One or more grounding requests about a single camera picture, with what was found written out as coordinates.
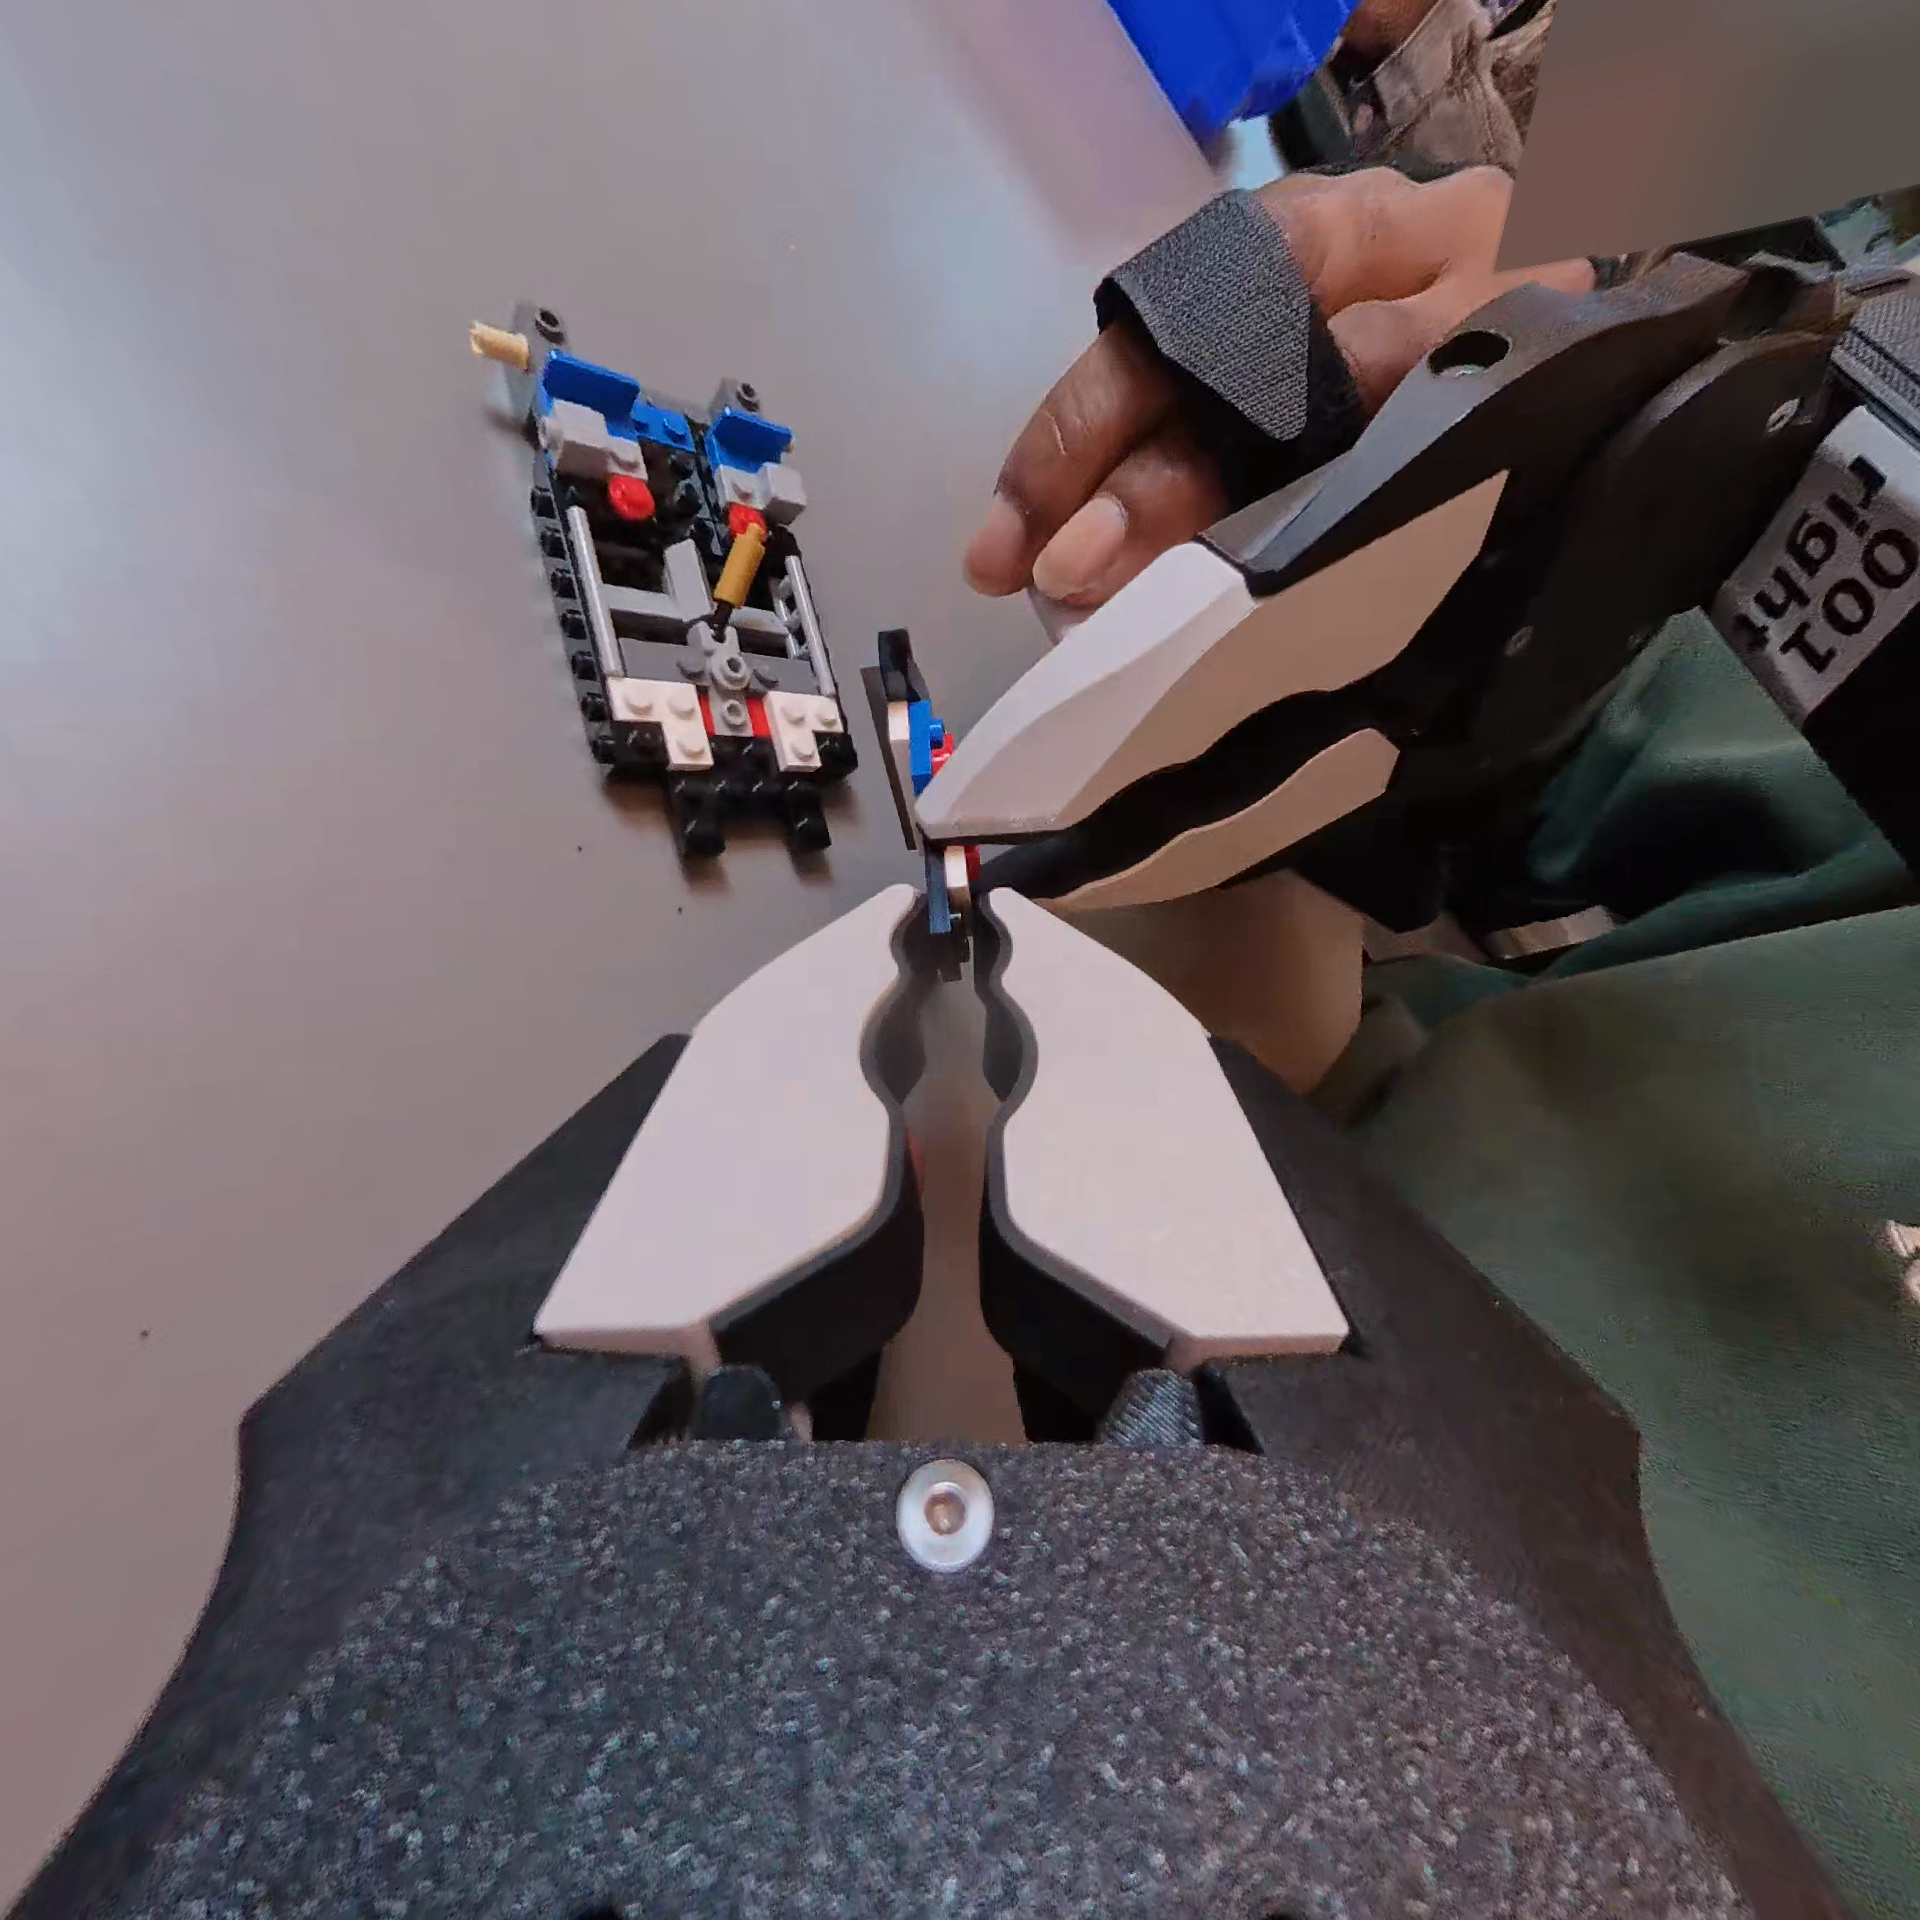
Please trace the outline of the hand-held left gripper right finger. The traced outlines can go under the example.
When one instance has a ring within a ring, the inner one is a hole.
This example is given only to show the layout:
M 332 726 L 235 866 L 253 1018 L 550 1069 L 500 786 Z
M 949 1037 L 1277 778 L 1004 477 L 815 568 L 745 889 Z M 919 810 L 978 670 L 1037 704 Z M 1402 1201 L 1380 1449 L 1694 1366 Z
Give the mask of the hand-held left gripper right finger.
M 1207 1028 L 1017 890 L 978 924 L 1013 1023 L 995 1165 L 1019 1256 L 1171 1364 L 1335 1352 L 1349 1317 Z

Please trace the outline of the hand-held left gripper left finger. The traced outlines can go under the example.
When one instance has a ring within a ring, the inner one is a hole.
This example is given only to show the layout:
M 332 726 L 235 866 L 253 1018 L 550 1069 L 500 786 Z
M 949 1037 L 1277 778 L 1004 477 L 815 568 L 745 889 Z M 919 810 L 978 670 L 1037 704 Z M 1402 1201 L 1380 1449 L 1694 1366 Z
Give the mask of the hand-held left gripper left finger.
M 882 886 L 692 1025 L 535 1313 L 546 1348 L 853 1366 L 900 1329 L 919 1066 L 886 1021 L 921 905 Z

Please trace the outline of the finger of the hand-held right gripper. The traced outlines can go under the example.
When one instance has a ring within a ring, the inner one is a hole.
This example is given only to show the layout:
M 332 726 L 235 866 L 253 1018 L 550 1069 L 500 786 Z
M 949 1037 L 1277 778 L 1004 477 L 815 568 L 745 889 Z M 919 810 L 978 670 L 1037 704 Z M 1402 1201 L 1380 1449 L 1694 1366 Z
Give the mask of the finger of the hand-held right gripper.
M 917 799 L 925 839 L 1078 824 L 1261 709 L 1378 672 L 1479 556 L 1503 481 L 1503 470 L 1484 477 L 1267 596 L 1209 546 L 1171 548 L 958 740 Z
M 1220 820 L 1177 831 L 1115 874 L 1077 886 L 1061 880 L 1037 881 L 1037 901 L 1066 912 L 1087 912 L 1212 890 L 1378 799 L 1399 758 L 1402 749 L 1380 730 L 1353 730 L 1309 757 L 1260 799 Z

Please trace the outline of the lego car model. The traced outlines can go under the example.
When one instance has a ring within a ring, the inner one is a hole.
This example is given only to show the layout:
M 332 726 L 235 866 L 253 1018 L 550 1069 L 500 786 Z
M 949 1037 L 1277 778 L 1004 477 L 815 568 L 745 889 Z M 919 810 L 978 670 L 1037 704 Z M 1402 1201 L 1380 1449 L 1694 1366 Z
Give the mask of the lego car model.
M 649 784 L 679 856 L 718 858 L 739 820 L 790 856 L 831 841 L 858 767 L 798 540 L 793 430 L 742 377 L 684 405 L 581 356 L 521 302 L 469 325 L 530 449 L 530 518 L 595 762 Z

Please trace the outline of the blue plastic bin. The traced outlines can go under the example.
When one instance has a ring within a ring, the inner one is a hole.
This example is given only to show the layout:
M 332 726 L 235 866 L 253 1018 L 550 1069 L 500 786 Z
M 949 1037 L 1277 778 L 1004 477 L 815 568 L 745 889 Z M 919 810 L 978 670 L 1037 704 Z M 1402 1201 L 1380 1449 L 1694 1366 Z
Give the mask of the blue plastic bin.
M 1332 56 L 1355 2 L 1109 2 L 1196 146 L 1287 106 Z

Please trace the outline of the black blue lego subassembly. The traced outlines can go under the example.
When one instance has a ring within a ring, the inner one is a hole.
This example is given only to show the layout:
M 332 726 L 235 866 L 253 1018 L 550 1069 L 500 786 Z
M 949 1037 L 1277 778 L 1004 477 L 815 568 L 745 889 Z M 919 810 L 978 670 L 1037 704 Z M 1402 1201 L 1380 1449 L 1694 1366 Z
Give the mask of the black blue lego subassembly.
M 876 661 L 859 677 L 884 749 L 902 841 L 921 866 L 931 946 L 956 966 L 972 948 L 978 852 L 965 844 L 931 844 L 919 814 L 924 790 L 954 754 L 954 734 L 932 710 L 906 628 L 877 633 Z

